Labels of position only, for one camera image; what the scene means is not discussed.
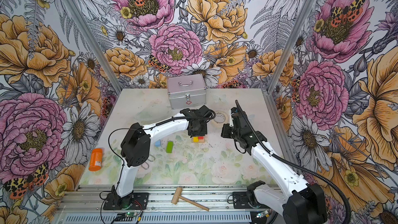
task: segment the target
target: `table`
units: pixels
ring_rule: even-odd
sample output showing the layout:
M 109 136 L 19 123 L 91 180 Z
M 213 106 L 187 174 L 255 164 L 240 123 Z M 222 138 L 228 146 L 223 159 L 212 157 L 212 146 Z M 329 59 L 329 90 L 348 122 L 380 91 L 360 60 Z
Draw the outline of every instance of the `table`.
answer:
M 151 145 L 150 154 L 156 158 L 148 162 L 149 169 L 138 170 L 134 185 L 248 185 L 258 180 L 275 184 L 268 172 L 250 155 L 239 153 L 232 139 L 221 137 L 224 115 L 238 100 L 255 130 L 264 134 L 282 156 L 276 132 L 260 89 L 207 89 L 206 106 L 217 113 L 208 125 L 205 143 L 192 143 L 187 131 L 176 132 L 161 140 L 161 147 Z M 159 114 L 150 116 L 154 109 Z M 109 186 L 119 178 L 121 160 L 108 146 L 109 134 L 118 128 L 129 128 L 133 123 L 150 124 L 169 118 L 181 109 L 171 110 L 167 89 L 123 89 L 102 129 L 96 148 L 103 149 L 102 168 L 90 172 L 88 165 L 80 179 L 80 186 Z M 120 143 L 127 130 L 112 134 L 112 148 L 120 153 Z M 174 143 L 173 152 L 166 153 L 167 141 Z

